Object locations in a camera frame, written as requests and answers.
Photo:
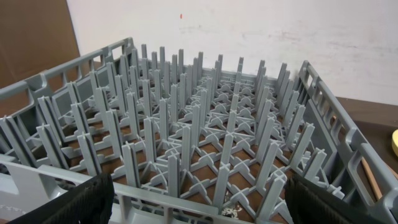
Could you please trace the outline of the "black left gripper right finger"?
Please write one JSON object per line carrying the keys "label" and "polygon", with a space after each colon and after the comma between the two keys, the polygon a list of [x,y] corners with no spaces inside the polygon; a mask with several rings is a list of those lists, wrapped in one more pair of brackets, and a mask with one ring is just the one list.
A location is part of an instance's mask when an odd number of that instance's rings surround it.
{"label": "black left gripper right finger", "polygon": [[377,224],[381,222],[298,174],[287,180],[284,189],[285,201],[294,224]]}

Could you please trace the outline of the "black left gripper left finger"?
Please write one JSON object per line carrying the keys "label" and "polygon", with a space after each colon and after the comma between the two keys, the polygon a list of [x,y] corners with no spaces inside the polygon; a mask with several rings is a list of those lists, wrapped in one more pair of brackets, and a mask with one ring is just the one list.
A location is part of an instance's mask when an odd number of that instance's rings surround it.
{"label": "black left gripper left finger", "polygon": [[10,222],[13,224],[108,223],[112,215],[114,185],[102,173],[50,202]]}

